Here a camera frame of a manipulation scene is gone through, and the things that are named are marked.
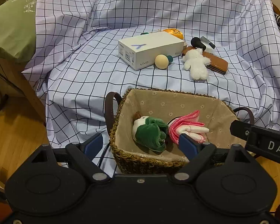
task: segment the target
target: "green pillow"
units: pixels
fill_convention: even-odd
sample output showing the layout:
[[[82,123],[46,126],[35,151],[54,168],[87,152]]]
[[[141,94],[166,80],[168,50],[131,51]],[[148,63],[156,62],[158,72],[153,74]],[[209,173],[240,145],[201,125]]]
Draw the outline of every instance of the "green pillow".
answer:
[[[0,6],[0,58],[18,63],[35,53],[36,0],[8,0]]]

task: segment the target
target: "woven basket rim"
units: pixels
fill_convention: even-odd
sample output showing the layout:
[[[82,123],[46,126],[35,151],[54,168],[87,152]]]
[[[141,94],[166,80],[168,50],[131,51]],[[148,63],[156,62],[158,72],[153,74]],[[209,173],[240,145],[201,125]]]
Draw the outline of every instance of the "woven basket rim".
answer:
[[[148,158],[145,156],[139,156],[139,155],[135,155],[132,153],[127,153],[124,152],[122,149],[119,149],[117,147],[117,145],[115,145],[115,132],[118,126],[118,120],[119,120],[119,115],[121,112],[121,109],[123,107],[123,104],[125,103],[125,100],[127,98],[127,95],[130,93],[130,91],[132,90],[147,90],[147,91],[162,91],[162,92],[168,92],[168,93],[183,93],[183,94],[188,94],[188,95],[197,95],[197,96],[202,96],[202,97],[207,97],[207,98],[213,98],[215,99],[215,97],[213,96],[209,96],[209,95],[202,95],[202,94],[194,94],[194,93],[186,93],[186,92],[180,92],[180,91],[172,91],[172,90],[162,90],[162,89],[143,89],[143,88],[130,88],[126,91],[126,93],[123,95],[122,97],[122,101],[120,102],[120,104],[118,105],[118,109],[117,109],[117,114],[116,117],[114,119],[114,124],[112,129],[110,130],[110,146],[112,149],[112,152],[114,155],[116,155],[117,157],[123,158],[126,161],[132,161],[132,162],[142,162],[142,163],[146,163],[146,164],[151,164],[151,165],[159,165],[159,166],[165,166],[165,167],[182,167],[186,164],[186,162],[184,161],[164,161],[164,160],[160,160],[160,159],[154,159],[154,158]],[[232,108],[230,106],[228,106],[225,102],[223,102],[227,108],[236,116],[235,112],[232,110]]]

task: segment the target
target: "wicker basket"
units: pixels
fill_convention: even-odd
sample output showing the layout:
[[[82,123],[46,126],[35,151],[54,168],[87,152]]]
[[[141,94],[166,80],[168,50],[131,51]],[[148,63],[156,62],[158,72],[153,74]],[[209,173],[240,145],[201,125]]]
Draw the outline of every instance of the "wicker basket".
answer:
[[[113,98],[118,103],[114,119]],[[238,119],[235,111],[246,110],[250,123],[254,117],[247,108],[232,110],[224,102],[207,95],[174,92],[169,90],[129,89],[123,98],[118,93],[108,93],[105,100],[105,118],[110,145],[115,161],[122,173],[151,174],[175,173],[189,161],[174,143],[168,144],[161,154],[136,144],[132,139],[133,115],[153,116],[165,122],[200,110],[199,121],[210,129],[209,142],[218,148],[230,148],[231,144],[242,146],[245,141],[230,134],[230,124]]]

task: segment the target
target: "y logo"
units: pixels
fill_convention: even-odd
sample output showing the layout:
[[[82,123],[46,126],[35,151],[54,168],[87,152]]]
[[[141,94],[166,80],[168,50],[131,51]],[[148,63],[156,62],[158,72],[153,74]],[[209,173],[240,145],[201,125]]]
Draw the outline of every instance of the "y logo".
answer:
[[[132,44],[131,46],[137,46],[136,49],[140,49],[144,45],[146,45],[146,44]]]

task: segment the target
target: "beige fabric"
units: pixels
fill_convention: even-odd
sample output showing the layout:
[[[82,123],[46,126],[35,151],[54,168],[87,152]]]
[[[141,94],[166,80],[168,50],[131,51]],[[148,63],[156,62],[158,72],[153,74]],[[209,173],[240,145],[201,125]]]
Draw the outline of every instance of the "beige fabric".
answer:
[[[188,161],[174,143],[169,143],[161,154],[136,144],[132,139],[132,118],[137,111],[140,111],[142,116],[160,118],[168,123],[175,117],[195,110],[200,111],[199,122],[210,129],[206,134],[209,142],[219,148],[230,148],[234,143],[245,145],[245,141],[230,134],[230,124],[237,118],[221,100],[183,93],[138,89],[130,91],[122,106],[115,132],[115,144],[125,152],[140,156],[164,161]]]

